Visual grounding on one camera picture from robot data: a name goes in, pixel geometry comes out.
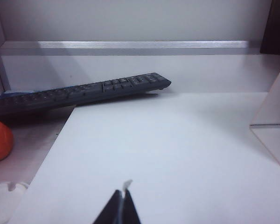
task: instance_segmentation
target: white desk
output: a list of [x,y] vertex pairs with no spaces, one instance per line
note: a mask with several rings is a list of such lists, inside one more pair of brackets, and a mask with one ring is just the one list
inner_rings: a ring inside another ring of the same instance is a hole
[[127,179],[143,224],[280,224],[280,167],[249,130],[265,93],[76,108],[11,224],[91,224]]

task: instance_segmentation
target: keyboard key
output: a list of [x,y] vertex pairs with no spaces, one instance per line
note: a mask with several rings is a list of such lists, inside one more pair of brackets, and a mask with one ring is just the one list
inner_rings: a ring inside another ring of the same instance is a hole
[[85,89],[85,95],[93,95],[93,94],[99,94],[102,92],[102,88],[90,88],[90,89]]
[[108,85],[112,85],[112,83],[110,81],[104,82],[104,86],[108,86]]
[[64,100],[67,98],[67,94],[59,94],[59,95],[56,95],[54,98],[56,101],[60,101],[60,100]]
[[120,84],[116,84],[113,87],[114,87],[114,90],[121,90],[122,89],[122,86]]
[[74,91],[69,93],[69,99],[75,97],[81,97],[84,95],[84,91]]
[[129,84],[129,83],[123,83],[121,85],[124,89],[132,87],[131,84]]
[[121,78],[119,81],[120,81],[120,83],[127,83],[127,79],[126,78]]
[[120,82],[119,82],[119,80],[113,80],[112,83],[113,83],[113,85],[116,85],[116,84],[119,84]]
[[105,92],[111,92],[111,91],[113,91],[113,86],[112,85],[105,86],[104,90],[105,90]]

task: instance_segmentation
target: keyboard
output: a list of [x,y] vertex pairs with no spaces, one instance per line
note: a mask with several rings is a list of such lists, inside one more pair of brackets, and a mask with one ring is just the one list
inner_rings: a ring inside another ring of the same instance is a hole
[[0,117],[162,90],[170,84],[171,82],[163,76],[149,73],[92,84],[25,93],[0,98]]

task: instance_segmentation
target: white surface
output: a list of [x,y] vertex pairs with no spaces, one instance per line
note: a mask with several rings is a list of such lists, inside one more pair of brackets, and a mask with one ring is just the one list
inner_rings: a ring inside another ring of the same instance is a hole
[[128,179],[144,224],[280,224],[280,167],[249,130],[264,97],[161,94],[78,107],[10,224],[92,223]]
[[13,132],[14,146],[10,155],[0,161],[0,183],[31,183],[72,109],[3,121]]
[[251,129],[280,163],[280,126],[259,126]]
[[0,0],[7,40],[261,40],[270,0]]
[[163,92],[268,91],[280,56],[3,56],[12,90],[44,90],[159,72]]
[[0,224],[6,224],[17,208],[28,185],[25,183],[16,183],[14,189],[11,189],[12,183],[0,183]]
[[280,74],[253,120],[253,124],[280,124]]

